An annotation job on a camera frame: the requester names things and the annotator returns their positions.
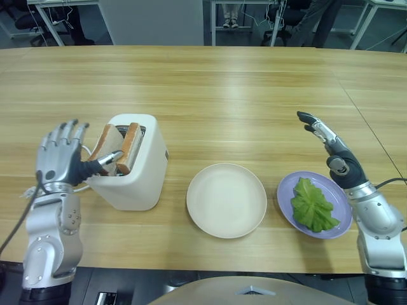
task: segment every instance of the wood grain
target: wood grain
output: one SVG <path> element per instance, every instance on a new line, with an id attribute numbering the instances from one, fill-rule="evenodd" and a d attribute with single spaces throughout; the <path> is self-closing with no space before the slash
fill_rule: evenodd
<path id="1" fill-rule="evenodd" d="M 92 190 L 80 193 L 82 266 L 360 272 L 354 224 L 341 238 L 317 240 L 293 228 L 278 208 L 275 192 L 285 175 L 328 174 L 323 145 L 303 130 L 296 111 L 314 113 L 339 133 L 373 183 L 397 176 L 395 166 L 321 51 L 231 50 L 106 46 L 20 55 L 0 73 L 0 240 L 24 209 L 20 194 L 34 185 L 42 135 L 78 118 L 90 123 L 85 144 L 92 148 L 115 114 L 148 113 L 158 119 L 170 152 L 161 199 L 150 211 L 122 212 Z M 260 227 L 236 240 L 203 233 L 186 211 L 191 179 L 220 162 L 253 171 L 268 195 Z M 405 215 L 405 185 L 383 190 Z M 2 259 L 21 261 L 26 246 L 20 229 Z"/>
<path id="2" fill-rule="evenodd" d="M 321 53 L 351 101 L 407 177 L 407 60 L 405 54 L 326 50 Z"/>

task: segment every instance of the shoe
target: shoe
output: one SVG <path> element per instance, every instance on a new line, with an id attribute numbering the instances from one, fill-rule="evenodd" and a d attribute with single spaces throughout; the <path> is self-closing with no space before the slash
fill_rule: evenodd
<path id="1" fill-rule="evenodd" d="M 232 29 L 237 29 L 239 27 L 239 24 L 237 24 L 236 19 L 232 19 L 230 23 L 231 23 Z"/>
<path id="2" fill-rule="evenodd" d="M 229 28 L 230 28 L 230 19 L 229 19 L 229 18 L 226 18 L 226 19 L 224 20 L 223 27 L 224 27 L 225 29 L 229 29 Z"/>

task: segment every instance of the empty plate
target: empty plate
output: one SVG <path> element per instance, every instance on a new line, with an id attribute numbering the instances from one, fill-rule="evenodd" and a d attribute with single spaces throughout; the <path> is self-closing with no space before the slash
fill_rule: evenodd
<path id="1" fill-rule="evenodd" d="M 297 185 L 300 178 L 310 179 L 313 185 L 322 190 L 325 198 L 333 204 L 331 216 L 338 219 L 340 224 L 330 230 L 315 233 L 294 219 L 291 199 L 295 197 L 294 187 Z M 352 209 L 348 204 L 345 193 L 335 182 L 325 176 L 319 175 L 318 173 L 294 172 L 284 177 L 277 189 L 277 201 L 279 202 L 282 213 L 294 227 L 301 232 L 316 238 L 337 238 L 345 234 L 352 224 Z"/>
<path id="2" fill-rule="evenodd" d="M 192 179 L 186 205 L 199 228 L 220 238 L 253 231 L 267 209 L 266 191 L 248 169 L 229 163 L 208 166 Z"/>

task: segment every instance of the table leg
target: table leg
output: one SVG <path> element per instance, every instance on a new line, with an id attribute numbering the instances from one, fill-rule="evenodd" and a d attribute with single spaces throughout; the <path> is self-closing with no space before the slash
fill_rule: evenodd
<path id="1" fill-rule="evenodd" d="M 369 6 L 369 3 L 366 2 L 366 3 L 364 4 L 364 6 L 363 6 L 363 11 L 362 11 L 361 16 L 359 17 L 357 23 L 356 23 L 356 26 L 354 27 L 353 30 L 350 31 L 350 33 L 351 33 L 352 35 L 356 34 L 357 29 L 359 28 L 359 26 L 360 26 L 360 24 L 361 24 L 361 22 L 362 22 L 363 16 L 364 16 L 364 14 L 366 14 L 366 10 L 368 9 L 368 6 Z"/>
<path id="2" fill-rule="evenodd" d="M 361 41 L 363 34 L 366 32 L 366 29 L 368 28 L 370 21 L 373 19 L 373 17 L 375 16 L 375 13 L 377 11 L 378 6 L 377 5 L 373 5 L 373 7 L 371 8 L 368 16 L 366 17 L 366 20 L 363 22 L 361 29 L 357 32 L 356 37 L 354 39 L 354 42 L 352 43 L 352 45 L 350 46 L 351 50 L 356 49 L 357 45 L 359 44 L 359 42 Z"/>
<path id="3" fill-rule="evenodd" d="M 210 2 L 210 33 L 212 37 L 212 45 L 216 45 L 216 2 Z"/>
<path id="4" fill-rule="evenodd" d="M 57 31 L 53 27 L 53 24 L 51 23 L 51 20 L 48 18 L 46 15 L 44 9 L 41 7 L 40 4 L 36 4 L 36 8 L 38 10 L 38 13 L 41 15 L 41 18 L 44 20 L 45 25 L 48 27 L 48 30 L 51 32 L 53 38 L 57 42 L 59 46 L 64 46 L 64 42 L 61 40 L 61 37 L 59 37 Z"/>
<path id="5" fill-rule="evenodd" d="M 273 30 L 273 35 L 272 35 L 272 40 L 270 41 L 270 46 L 274 46 L 275 40 L 277 38 L 277 33 L 279 32 L 280 29 L 280 10 L 278 9 L 276 14 L 275 14 L 275 20 L 274 20 L 274 30 Z"/>
<path id="6" fill-rule="evenodd" d="M 13 39 L 13 35 L 8 31 L 7 27 L 0 21 L 0 27 L 3 29 L 3 31 L 6 33 L 6 35 L 10 38 Z"/>

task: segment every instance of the person's legs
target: person's legs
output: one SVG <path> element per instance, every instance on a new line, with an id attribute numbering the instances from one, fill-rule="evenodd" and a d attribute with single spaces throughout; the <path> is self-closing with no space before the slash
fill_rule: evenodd
<path id="1" fill-rule="evenodd" d="M 222 4 L 222 10 L 223 10 L 223 18 L 225 19 L 230 19 L 230 8 L 229 4 Z"/>
<path id="2" fill-rule="evenodd" d="M 231 18 L 231 27 L 233 29 L 239 27 L 237 24 L 237 16 L 239 14 L 239 8 L 240 4 L 231 4 L 231 13 L 230 13 L 230 18 Z"/>
<path id="3" fill-rule="evenodd" d="M 312 32 L 312 29 L 321 19 L 326 8 L 335 1 L 337 0 L 312 0 L 310 7 L 301 22 L 294 27 L 287 46 L 302 46 L 307 40 L 308 35 Z"/>
<path id="4" fill-rule="evenodd" d="M 72 40 L 76 46 L 83 45 L 93 45 L 95 41 L 87 39 L 83 33 L 81 18 L 79 15 L 78 7 L 71 6 L 72 11 L 69 7 L 58 8 L 57 12 L 63 15 L 63 19 L 67 20 L 69 24 L 72 25 L 73 29 L 69 27 L 69 33 L 71 34 Z"/>
<path id="5" fill-rule="evenodd" d="M 332 26 L 335 22 L 336 16 L 342 6 L 342 0 L 335 0 L 328 6 L 325 13 L 322 15 L 318 25 L 317 32 L 312 40 L 312 46 L 316 48 L 323 48 L 331 32 Z"/>
<path id="6" fill-rule="evenodd" d="M 232 4 L 230 18 L 237 20 L 237 17 L 239 14 L 239 9 L 240 9 L 240 4 Z"/>
<path id="7" fill-rule="evenodd" d="M 229 8 L 229 4 L 222 4 L 222 10 L 223 10 L 223 27 L 224 28 L 230 28 L 230 11 L 231 9 Z"/>

